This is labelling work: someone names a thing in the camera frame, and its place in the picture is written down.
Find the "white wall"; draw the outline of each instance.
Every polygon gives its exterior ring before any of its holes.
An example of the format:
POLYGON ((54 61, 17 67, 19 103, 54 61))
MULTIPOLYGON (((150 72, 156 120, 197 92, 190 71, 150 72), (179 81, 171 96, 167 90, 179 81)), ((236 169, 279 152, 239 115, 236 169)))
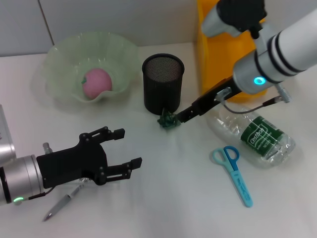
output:
POLYGON ((281 31, 317 8, 317 0, 265 0, 267 19, 281 31))
POLYGON ((0 57, 45 53, 51 46, 37 0, 0 0, 0 57))
POLYGON ((196 0, 41 0, 54 42, 85 31, 109 31, 139 46, 190 42, 196 0))

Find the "cable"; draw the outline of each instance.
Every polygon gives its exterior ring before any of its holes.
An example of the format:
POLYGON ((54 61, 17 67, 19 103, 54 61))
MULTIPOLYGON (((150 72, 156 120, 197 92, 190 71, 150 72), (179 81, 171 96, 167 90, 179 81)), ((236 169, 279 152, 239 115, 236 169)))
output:
POLYGON ((55 188, 55 186, 52 187, 52 188, 51 188, 49 191, 47 191, 47 192, 42 192, 42 193, 39 193, 39 194, 37 194, 37 195, 31 196, 31 197, 28 198, 28 200, 32 200, 32 199, 38 198, 38 197, 44 197, 45 195, 48 195, 50 192, 52 192, 52 190, 53 190, 54 188, 55 188))
POLYGON ((257 109, 260 109, 260 108, 263 108, 263 107, 267 107, 269 105, 273 105, 275 103, 278 103, 278 102, 281 102, 282 101, 282 98, 281 96, 277 96, 277 97, 274 97, 274 98, 271 98, 267 101, 265 101, 264 103, 262 103, 262 105, 256 107, 256 108, 253 108, 253 109, 250 109, 248 111, 244 111, 244 112, 236 112, 232 109, 230 109, 227 105, 226 105, 226 101, 224 99, 221 99, 220 100, 220 103, 224 106, 224 108, 226 108, 229 112, 231 113, 234 113, 234 114, 247 114, 247 113, 251 113, 251 112, 254 112, 256 111, 257 109))

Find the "scissor handle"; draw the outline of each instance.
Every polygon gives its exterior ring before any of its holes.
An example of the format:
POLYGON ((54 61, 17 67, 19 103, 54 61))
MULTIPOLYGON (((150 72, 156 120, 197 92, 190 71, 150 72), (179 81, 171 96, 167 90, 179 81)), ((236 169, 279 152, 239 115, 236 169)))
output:
POLYGON ((231 163, 229 162, 229 159, 228 159, 224 149, 222 149, 222 148, 215 149, 212 153, 212 158, 217 164, 224 166, 228 172, 233 171, 231 163), (216 155, 217 153, 220 153, 223 156, 224 160, 219 159, 216 155))
POLYGON ((231 145, 227 145, 224 147, 224 152, 233 168, 234 171, 237 171, 238 170, 238 166, 237 166, 237 161, 238 159, 240 158, 240 153, 239 151, 237 150, 237 148, 231 146, 231 145), (234 159, 232 159, 228 153, 228 150, 232 150, 235 154, 236 154, 236 157, 234 159))

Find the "black mesh pencil cup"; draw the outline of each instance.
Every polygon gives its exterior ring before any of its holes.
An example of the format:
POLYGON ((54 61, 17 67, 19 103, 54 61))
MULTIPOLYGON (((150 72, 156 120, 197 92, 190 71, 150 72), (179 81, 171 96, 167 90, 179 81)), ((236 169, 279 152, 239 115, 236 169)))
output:
POLYGON ((156 54, 144 61, 144 105, 149 112, 162 115, 163 109, 177 110, 184 71, 183 62, 170 54, 156 54))

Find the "yellow box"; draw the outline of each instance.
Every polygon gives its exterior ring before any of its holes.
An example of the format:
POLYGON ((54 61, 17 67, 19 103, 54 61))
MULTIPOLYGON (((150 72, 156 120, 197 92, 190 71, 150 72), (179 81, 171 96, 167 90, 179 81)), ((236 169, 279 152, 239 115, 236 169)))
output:
MULTIPOLYGON (((232 37, 227 33, 222 33, 211 38, 207 38, 202 33, 202 22, 217 2, 218 0, 197 0, 199 16, 197 52, 200 65, 202 94, 221 80, 231 77, 236 61, 256 48, 249 32, 244 32, 238 37, 232 37)), ((262 96, 265 93, 266 91, 255 95, 239 93, 234 96, 231 101, 241 103, 262 96)))

